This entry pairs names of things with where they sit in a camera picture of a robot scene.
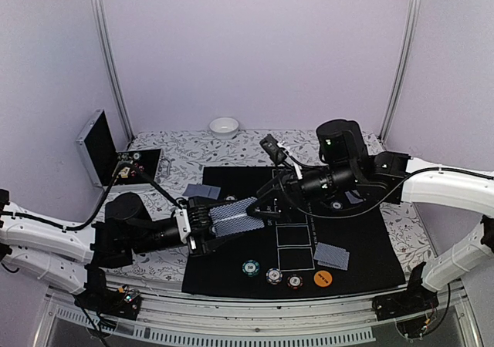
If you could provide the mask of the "grey playing card deck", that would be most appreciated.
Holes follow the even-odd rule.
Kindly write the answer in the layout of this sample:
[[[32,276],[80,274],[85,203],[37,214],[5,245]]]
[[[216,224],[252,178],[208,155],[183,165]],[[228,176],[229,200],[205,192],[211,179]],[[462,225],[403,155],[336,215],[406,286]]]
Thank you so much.
[[[262,219],[247,215],[247,207],[254,202],[254,197],[248,197],[212,207],[209,216],[215,236],[220,238],[264,228]]]

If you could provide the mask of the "dealt playing card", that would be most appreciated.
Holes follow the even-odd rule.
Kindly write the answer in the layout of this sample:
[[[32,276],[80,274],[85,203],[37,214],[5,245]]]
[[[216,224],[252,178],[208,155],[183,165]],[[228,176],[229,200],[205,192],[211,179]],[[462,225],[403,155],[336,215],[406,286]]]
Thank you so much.
[[[184,197],[205,197],[217,200],[221,193],[221,188],[204,184],[189,184],[183,193]]]
[[[350,260],[350,252],[331,244],[318,243],[313,256],[320,266],[346,271]]]
[[[365,199],[363,199],[359,194],[358,192],[356,191],[346,191],[345,192],[345,195],[349,201],[350,204],[352,205],[358,205],[358,204],[362,204],[365,202]]]

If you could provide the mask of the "green chips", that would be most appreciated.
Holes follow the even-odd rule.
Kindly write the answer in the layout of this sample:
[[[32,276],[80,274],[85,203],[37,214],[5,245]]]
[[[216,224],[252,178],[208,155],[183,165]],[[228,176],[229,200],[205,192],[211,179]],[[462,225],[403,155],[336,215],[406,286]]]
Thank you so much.
[[[337,200],[330,203],[330,209],[332,211],[341,211],[343,209],[343,204]]]
[[[242,272],[249,276],[256,276],[260,271],[260,264],[256,260],[247,260],[242,264]]]

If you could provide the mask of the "blue peach poker chip stack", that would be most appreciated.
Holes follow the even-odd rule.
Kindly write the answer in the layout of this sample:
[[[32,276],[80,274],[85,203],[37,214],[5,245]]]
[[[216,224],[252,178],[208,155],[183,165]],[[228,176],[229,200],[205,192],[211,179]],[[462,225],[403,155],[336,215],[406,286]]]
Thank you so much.
[[[283,280],[283,273],[278,268],[270,268],[266,272],[266,281],[270,285],[277,285]]]

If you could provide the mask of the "orange big blind button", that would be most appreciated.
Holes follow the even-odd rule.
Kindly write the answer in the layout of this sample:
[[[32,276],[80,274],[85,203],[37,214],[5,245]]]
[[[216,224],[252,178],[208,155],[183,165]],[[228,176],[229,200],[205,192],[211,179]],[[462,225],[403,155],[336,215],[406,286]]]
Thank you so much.
[[[327,288],[333,283],[333,276],[325,270],[317,271],[313,276],[314,284],[320,288]]]

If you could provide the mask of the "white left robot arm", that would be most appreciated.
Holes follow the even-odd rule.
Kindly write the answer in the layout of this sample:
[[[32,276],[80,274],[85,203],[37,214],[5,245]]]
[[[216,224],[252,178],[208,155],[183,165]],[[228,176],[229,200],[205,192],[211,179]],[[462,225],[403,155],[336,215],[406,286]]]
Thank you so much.
[[[105,218],[91,215],[85,222],[58,220],[36,215],[11,202],[7,190],[1,191],[1,257],[14,254],[13,248],[32,249],[23,257],[24,267],[40,278],[51,276],[50,283],[85,299],[99,312],[109,311],[114,294],[99,282],[89,284],[90,270],[122,268],[132,264],[133,256],[188,246],[192,256],[216,251],[231,235],[220,235],[209,215],[223,202],[199,204],[189,199],[175,200],[150,176],[131,163],[117,166],[111,182],[120,172],[130,169],[149,183],[175,207],[167,219],[153,221],[139,195],[129,192],[107,202],[103,192],[95,210]]]

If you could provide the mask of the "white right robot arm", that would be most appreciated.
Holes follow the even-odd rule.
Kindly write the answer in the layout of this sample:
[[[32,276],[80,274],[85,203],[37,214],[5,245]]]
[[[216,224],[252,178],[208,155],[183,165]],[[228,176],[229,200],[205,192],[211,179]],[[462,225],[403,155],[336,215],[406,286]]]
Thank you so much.
[[[460,242],[413,270],[399,297],[404,312],[415,313],[429,293],[493,257],[493,174],[450,167],[406,153],[367,151],[359,124],[331,120],[316,128],[321,165],[294,162],[266,183],[246,212],[278,220],[283,212],[262,211],[270,200],[305,214],[305,205],[327,203],[331,219],[366,214],[380,204],[426,203],[481,214],[481,221]]]

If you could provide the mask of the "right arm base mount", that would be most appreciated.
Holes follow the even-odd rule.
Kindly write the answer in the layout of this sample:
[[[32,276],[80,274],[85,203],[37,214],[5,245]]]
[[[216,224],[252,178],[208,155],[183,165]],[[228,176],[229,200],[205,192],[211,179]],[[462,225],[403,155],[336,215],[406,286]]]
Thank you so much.
[[[406,339],[421,339],[439,306],[436,292],[422,287],[376,296],[371,302],[378,321],[394,319],[398,333]]]

